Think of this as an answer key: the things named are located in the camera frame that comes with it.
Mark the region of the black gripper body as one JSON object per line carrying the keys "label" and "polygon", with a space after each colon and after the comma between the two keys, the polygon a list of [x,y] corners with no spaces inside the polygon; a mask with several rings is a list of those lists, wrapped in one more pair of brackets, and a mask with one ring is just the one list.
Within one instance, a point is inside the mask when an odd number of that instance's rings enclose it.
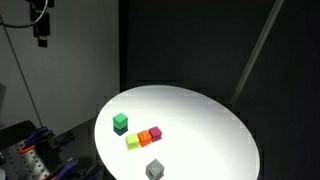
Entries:
{"label": "black gripper body", "polygon": [[[40,17],[44,7],[54,7],[54,0],[29,0],[29,7],[30,20],[35,21]],[[48,12],[45,12],[41,19],[33,26],[33,35],[35,37],[50,35],[50,16]]]}

